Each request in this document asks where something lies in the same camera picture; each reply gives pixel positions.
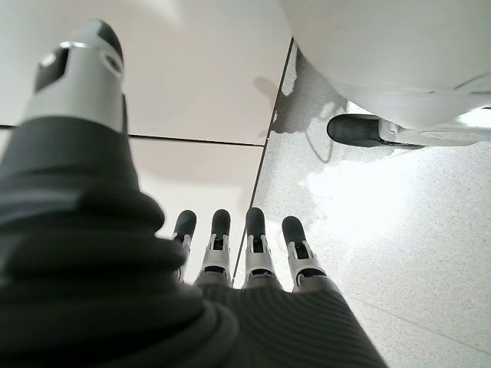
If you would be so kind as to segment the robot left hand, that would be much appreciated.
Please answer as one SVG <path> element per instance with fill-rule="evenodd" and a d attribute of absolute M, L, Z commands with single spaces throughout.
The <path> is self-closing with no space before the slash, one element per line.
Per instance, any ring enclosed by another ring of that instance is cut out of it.
<path fill-rule="evenodd" d="M 257 208 L 243 288 L 231 285 L 223 209 L 198 278 L 183 281 L 196 216 L 157 236 L 164 214 L 140 191 L 123 75 L 119 39 L 99 19 L 38 64 L 1 160 L 1 365 L 384 366 L 294 216 L 282 222 L 292 291 Z"/>

